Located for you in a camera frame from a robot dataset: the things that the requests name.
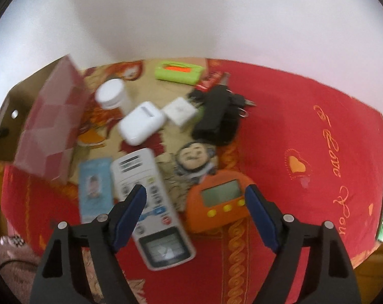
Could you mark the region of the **green orange tissue case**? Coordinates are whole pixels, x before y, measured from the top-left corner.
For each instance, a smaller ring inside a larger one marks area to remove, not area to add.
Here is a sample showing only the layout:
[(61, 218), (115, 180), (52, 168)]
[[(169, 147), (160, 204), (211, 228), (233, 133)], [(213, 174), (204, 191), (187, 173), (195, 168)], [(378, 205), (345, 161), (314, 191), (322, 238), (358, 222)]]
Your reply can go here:
[(194, 86), (200, 80), (204, 67), (177, 61), (161, 61), (155, 67), (155, 78)]

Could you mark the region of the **blue ID card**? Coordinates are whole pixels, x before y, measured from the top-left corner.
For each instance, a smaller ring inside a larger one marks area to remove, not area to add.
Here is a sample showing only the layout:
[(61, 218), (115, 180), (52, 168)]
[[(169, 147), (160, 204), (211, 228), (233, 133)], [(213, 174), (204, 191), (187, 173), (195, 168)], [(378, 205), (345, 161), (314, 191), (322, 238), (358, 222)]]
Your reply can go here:
[(87, 224), (108, 214), (114, 205), (111, 158), (91, 159), (79, 164), (80, 222)]

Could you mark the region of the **white earbuds case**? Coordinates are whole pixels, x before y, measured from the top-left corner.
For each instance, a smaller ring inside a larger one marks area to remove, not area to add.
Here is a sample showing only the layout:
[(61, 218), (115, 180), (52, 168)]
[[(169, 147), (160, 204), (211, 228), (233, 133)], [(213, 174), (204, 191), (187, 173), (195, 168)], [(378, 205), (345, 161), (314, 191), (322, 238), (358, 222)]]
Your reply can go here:
[(166, 121), (163, 111), (152, 102), (143, 102), (118, 124), (122, 139), (131, 146), (137, 146), (160, 130)]

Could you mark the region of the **red lighter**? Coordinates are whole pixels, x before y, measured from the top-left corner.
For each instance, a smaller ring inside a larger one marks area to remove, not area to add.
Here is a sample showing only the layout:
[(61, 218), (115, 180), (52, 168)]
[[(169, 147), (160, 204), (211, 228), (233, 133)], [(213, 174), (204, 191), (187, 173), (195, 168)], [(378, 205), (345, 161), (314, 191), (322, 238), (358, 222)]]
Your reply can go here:
[(212, 71), (198, 82), (195, 89), (207, 93), (219, 84), (227, 84), (229, 76), (230, 74), (228, 72)]

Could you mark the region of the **red floral bed blanket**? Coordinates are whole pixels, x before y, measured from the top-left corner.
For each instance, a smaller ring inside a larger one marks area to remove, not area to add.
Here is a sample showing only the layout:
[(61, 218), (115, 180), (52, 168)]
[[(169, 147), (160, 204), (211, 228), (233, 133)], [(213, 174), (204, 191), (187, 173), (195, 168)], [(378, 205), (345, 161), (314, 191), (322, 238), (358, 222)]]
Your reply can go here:
[(360, 303), (383, 233), (383, 116), (314, 80), (204, 67), (185, 126), (152, 117), (188, 88), (151, 62), (16, 84), (2, 208), (40, 255), (30, 303)]

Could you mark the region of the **white charger cube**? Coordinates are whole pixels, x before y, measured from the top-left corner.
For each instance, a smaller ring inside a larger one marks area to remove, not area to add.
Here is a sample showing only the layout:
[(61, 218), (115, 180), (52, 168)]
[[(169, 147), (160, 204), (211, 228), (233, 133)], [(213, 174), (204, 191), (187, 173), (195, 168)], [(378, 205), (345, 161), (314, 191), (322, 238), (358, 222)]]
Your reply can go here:
[(165, 105), (162, 112), (174, 125), (182, 128), (198, 114), (198, 109), (185, 98), (178, 97)]

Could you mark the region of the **black keys with ring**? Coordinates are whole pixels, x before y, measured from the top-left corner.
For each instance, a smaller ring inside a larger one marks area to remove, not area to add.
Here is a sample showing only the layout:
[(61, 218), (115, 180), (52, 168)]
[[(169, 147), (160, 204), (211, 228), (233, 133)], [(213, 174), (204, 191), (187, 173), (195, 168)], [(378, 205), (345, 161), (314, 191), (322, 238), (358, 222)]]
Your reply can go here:
[(246, 107), (254, 107), (254, 106), (256, 106), (255, 102), (253, 102), (251, 100), (248, 100), (247, 98), (245, 98), (241, 94), (234, 93), (233, 96), (232, 96), (231, 101), (232, 101), (232, 104), (238, 108), (239, 116), (241, 118), (248, 117), (248, 112), (245, 109)]

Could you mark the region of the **white round jar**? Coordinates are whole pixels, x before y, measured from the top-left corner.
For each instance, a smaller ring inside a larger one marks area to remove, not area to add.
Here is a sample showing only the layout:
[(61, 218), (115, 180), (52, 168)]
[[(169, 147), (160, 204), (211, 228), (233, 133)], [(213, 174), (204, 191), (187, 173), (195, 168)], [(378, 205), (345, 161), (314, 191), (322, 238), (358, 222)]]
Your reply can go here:
[(132, 101), (126, 90), (126, 83), (119, 78), (101, 84), (95, 91), (95, 101), (104, 110), (119, 108), (125, 115), (132, 110)]

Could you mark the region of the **orange digital timer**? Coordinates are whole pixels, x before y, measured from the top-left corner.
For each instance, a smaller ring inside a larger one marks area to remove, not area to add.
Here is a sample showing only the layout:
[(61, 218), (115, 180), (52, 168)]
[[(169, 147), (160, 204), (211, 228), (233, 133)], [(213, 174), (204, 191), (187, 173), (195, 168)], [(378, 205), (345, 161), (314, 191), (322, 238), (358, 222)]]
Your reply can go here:
[(185, 208), (189, 231), (203, 233), (248, 217), (244, 194), (253, 183), (241, 172), (224, 169), (191, 187)]

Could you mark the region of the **monkey figurine toy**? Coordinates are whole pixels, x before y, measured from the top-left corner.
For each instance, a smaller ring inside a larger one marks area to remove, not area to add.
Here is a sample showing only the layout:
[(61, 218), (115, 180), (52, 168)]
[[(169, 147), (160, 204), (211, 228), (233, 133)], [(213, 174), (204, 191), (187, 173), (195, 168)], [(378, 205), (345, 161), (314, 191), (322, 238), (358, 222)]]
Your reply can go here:
[(175, 172), (192, 185), (217, 172), (216, 149), (202, 141), (189, 142), (175, 155)]

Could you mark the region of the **white remote control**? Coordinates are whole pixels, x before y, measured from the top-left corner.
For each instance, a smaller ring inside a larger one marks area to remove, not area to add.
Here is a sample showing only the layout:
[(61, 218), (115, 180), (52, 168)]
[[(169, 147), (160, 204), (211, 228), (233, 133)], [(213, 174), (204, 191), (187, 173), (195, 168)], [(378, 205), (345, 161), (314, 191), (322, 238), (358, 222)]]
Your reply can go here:
[(196, 250), (166, 192), (154, 152), (149, 148), (134, 151), (113, 161), (110, 170), (120, 200), (134, 186), (145, 187), (146, 203), (132, 237), (147, 268), (165, 270), (195, 258)]

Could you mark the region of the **pink patterned cardboard box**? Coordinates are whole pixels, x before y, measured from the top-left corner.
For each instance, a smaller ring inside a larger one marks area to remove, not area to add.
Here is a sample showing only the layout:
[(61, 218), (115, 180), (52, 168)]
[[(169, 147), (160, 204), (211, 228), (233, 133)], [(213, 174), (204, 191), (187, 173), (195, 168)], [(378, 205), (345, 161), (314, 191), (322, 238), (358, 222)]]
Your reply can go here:
[(0, 107), (0, 161), (66, 183), (90, 90), (63, 56), (9, 90)]

